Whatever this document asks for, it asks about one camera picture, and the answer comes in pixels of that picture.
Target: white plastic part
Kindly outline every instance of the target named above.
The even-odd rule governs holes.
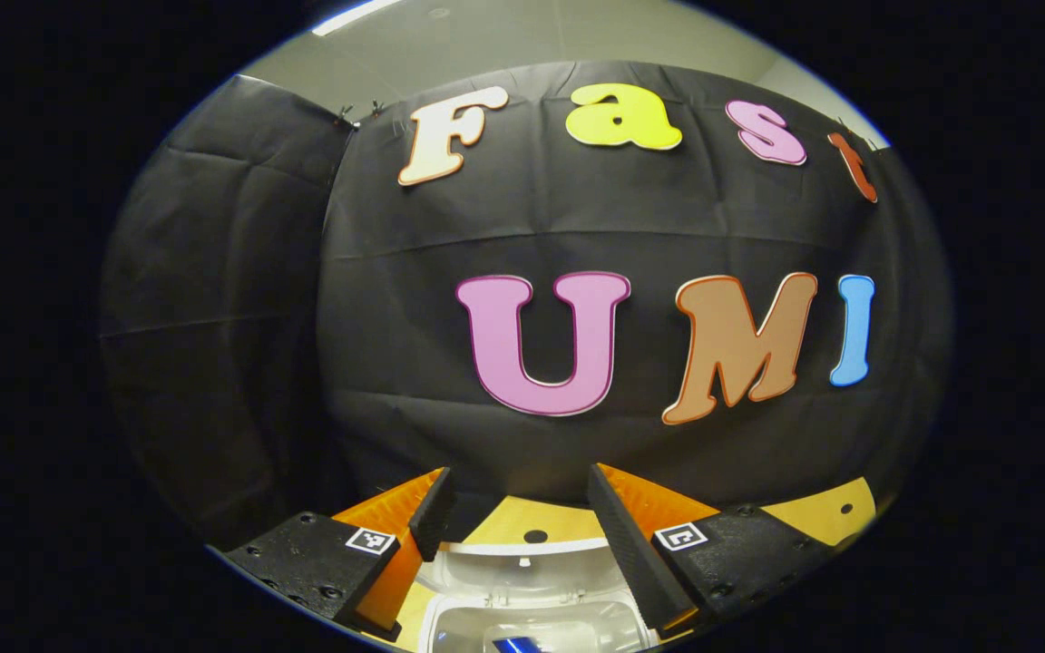
[[[606,539],[443,544],[418,582],[438,594],[423,615],[422,653],[497,653],[493,640],[509,636],[533,637],[544,653],[634,653],[659,644]]]

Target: pink letter u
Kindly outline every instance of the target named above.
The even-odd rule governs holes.
[[[607,396],[616,343],[616,306],[631,294],[631,283],[609,272],[564,274],[555,297],[572,306],[575,367],[562,383],[543,383],[522,368],[519,309],[533,293],[526,278],[468,278],[457,286],[457,301],[470,313],[473,367],[482,388],[519,413],[563,417],[588,412]]]

